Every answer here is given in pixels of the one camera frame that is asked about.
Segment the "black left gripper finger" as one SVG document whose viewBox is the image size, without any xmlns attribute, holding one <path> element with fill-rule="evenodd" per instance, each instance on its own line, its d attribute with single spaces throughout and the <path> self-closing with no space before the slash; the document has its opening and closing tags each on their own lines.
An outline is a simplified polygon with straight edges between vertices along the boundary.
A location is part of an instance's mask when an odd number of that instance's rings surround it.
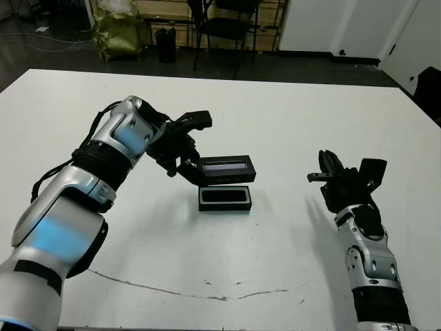
<svg viewBox="0 0 441 331">
<path fill-rule="evenodd" d="M 196 186 L 206 186 L 206 177 L 203 171 L 199 170 L 193 163 L 183 162 L 178 167 L 178 173 Z"/>
</svg>

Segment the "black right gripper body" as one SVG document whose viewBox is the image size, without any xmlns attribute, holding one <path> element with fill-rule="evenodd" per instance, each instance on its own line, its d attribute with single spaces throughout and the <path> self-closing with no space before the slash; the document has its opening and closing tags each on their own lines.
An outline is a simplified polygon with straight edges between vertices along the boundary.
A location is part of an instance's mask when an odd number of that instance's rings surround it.
<svg viewBox="0 0 441 331">
<path fill-rule="evenodd" d="M 334 168 L 307 175 L 308 182 L 325 182 L 320 188 L 328 211 L 338 214 L 351 205 L 370 201 L 371 178 L 356 168 Z"/>
</svg>

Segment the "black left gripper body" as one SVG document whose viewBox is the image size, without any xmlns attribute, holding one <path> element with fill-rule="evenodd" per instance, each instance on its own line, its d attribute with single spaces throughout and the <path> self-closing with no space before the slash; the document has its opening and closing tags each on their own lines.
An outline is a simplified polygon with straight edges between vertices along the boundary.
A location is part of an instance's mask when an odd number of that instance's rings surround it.
<svg viewBox="0 0 441 331">
<path fill-rule="evenodd" d="M 189 136 L 189 131 L 193 129 L 192 119 L 167 122 L 162 136 L 148 147 L 147 155 L 164 168 L 169 177 L 174 177 L 177 173 L 177 159 L 192 164 L 199 160 L 195 140 Z"/>
</svg>

